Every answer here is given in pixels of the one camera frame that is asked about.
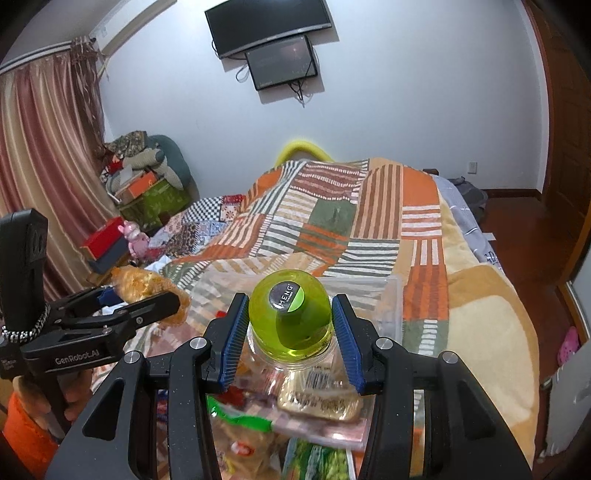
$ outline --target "tv screen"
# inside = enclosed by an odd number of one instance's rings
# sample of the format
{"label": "tv screen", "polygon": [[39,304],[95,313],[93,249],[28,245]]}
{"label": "tv screen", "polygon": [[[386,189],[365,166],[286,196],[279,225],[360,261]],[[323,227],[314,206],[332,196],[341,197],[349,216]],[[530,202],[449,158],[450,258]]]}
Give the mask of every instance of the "tv screen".
{"label": "tv screen", "polygon": [[331,27],[323,0],[228,0],[205,15],[220,58],[269,40]]}

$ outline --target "pink toy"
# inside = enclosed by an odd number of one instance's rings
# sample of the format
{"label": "pink toy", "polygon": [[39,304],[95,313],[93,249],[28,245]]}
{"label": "pink toy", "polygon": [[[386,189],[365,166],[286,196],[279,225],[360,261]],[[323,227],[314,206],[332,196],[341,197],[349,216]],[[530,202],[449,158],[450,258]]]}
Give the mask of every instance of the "pink toy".
{"label": "pink toy", "polygon": [[118,227],[125,239],[129,242],[129,253],[134,259],[143,260],[148,251],[148,244],[150,238],[139,229],[139,225],[135,222],[123,222],[122,226]]}

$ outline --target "wooden floor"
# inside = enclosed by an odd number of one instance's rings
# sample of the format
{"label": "wooden floor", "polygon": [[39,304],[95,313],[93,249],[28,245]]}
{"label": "wooden floor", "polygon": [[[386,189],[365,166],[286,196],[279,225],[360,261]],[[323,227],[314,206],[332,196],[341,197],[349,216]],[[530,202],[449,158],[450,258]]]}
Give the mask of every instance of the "wooden floor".
{"label": "wooden floor", "polygon": [[[556,293],[556,282],[574,240],[556,225],[556,220],[535,198],[490,199],[481,228],[495,235],[496,241],[491,245],[530,314],[540,344],[540,380],[543,380],[558,368],[557,352],[572,325]],[[548,395],[540,392],[536,457],[544,447],[547,411]],[[536,461],[534,479],[544,478],[559,461],[560,455],[544,462]]]}

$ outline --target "curtain rod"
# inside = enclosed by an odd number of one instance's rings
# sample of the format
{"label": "curtain rod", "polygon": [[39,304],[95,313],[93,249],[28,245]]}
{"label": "curtain rod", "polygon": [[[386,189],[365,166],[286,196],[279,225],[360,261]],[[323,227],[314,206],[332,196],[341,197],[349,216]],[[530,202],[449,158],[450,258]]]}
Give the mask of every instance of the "curtain rod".
{"label": "curtain rod", "polygon": [[16,68],[20,67],[21,65],[24,65],[25,63],[28,63],[30,61],[40,59],[40,58],[45,57],[47,55],[52,55],[54,53],[58,53],[61,51],[69,50],[71,44],[72,44],[72,42],[65,41],[65,42],[61,42],[61,43],[56,43],[54,45],[49,45],[47,47],[38,48],[38,49],[33,50],[29,53],[25,53],[24,55],[20,55],[20,56],[16,57],[15,59],[12,59],[12,60],[0,65],[0,75],[3,73],[9,72],[10,70],[16,69]]}

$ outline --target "barcode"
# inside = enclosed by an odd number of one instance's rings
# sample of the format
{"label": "barcode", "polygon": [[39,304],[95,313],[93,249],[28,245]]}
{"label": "barcode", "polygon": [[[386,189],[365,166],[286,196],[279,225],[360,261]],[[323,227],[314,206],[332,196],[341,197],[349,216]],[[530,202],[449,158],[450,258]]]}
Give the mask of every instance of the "barcode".
{"label": "barcode", "polygon": [[306,377],[306,388],[312,390],[325,390],[332,386],[333,378],[329,371],[313,369]]}

